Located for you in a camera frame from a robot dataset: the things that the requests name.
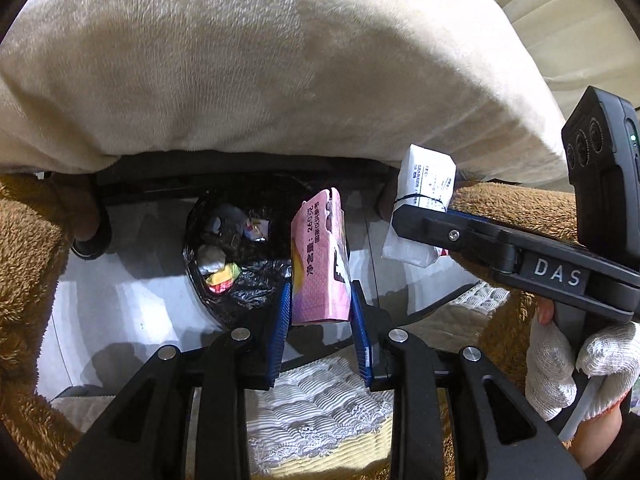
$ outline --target black trash bag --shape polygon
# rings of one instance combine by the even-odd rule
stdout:
[[[292,176],[225,174],[189,213],[182,250],[187,275],[209,313],[230,330],[248,310],[270,304],[281,280],[291,276],[291,221],[302,202],[313,195],[310,186]],[[236,235],[229,226],[222,226],[219,235],[207,233],[214,211],[225,204],[237,207],[249,218],[268,220],[267,240],[254,242]],[[225,292],[212,292],[198,270],[196,255],[201,245],[219,247],[226,262],[235,262],[240,268],[240,276]]]

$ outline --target screw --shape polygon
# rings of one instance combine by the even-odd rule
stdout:
[[[389,339],[391,339],[391,341],[395,341],[396,343],[404,343],[407,339],[409,339],[409,335],[401,328],[395,328],[389,331]]]
[[[231,339],[234,341],[246,341],[251,337],[251,331],[244,326],[235,328],[231,331]]]
[[[158,358],[162,361],[169,361],[175,357],[175,346],[166,345],[158,350]]]
[[[475,346],[468,346],[462,351],[463,357],[467,361],[479,361],[482,357],[482,352],[479,351]]]

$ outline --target white knitted glove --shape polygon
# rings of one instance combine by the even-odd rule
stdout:
[[[584,420],[620,403],[640,374],[640,325],[614,324],[587,338],[574,360],[569,342],[553,321],[531,323],[525,394],[544,420],[574,402],[575,367],[589,377],[607,376]]]

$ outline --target white package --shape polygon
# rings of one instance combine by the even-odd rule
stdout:
[[[449,155],[412,144],[400,167],[394,211],[404,204],[446,211],[455,176],[456,165]],[[391,224],[382,247],[383,258],[423,268],[435,262],[441,252],[440,248],[400,238]]]

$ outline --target pink package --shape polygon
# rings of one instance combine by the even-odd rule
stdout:
[[[303,202],[291,222],[294,325],[347,321],[351,280],[337,189]]]

